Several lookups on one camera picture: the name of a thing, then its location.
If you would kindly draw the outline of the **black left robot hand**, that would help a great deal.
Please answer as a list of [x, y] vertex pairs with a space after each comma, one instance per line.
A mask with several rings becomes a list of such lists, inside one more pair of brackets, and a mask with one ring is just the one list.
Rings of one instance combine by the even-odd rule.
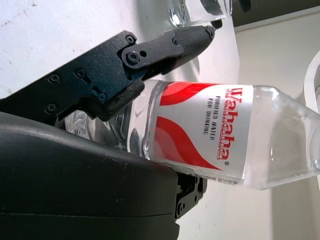
[[246, 13], [252, 9], [251, 0], [201, 0], [204, 9], [212, 15], [222, 13], [232, 13], [233, 4], [235, 3], [242, 12]]

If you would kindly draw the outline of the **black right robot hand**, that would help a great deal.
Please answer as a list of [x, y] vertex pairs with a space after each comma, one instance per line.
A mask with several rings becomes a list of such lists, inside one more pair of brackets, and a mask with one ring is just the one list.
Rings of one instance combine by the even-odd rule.
[[207, 180], [66, 131], [74, 111], [107, 121], [145, 80], [201, 54], [212, 26], [137, 43], [122, 31], [0, 101], [3, 240], [175, 240]]

